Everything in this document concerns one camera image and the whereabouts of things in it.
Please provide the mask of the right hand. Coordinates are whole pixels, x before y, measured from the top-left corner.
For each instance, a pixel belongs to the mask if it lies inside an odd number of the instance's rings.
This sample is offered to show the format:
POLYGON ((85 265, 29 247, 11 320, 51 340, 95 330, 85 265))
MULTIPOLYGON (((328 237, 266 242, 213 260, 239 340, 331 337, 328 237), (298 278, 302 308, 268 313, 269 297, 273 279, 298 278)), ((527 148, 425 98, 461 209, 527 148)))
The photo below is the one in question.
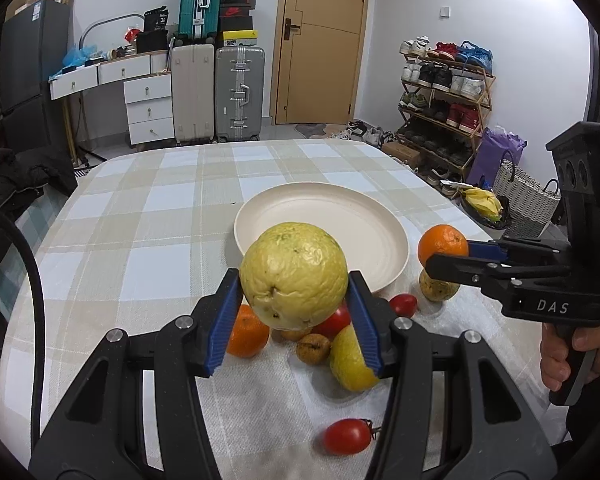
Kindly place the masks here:
MULTIPOLYGON (((582 352, 595 350, 596 358, 586 381, 592 382, 600 377, 600 326, 577 328, 572 337, 571 348, 582 352)), ((567 362, 568 353, 568 344, 557 335, 555 327, 544 324, 540 344, 540 369, 542 382, 550 391, 558 391, 571 374, 567 362)))

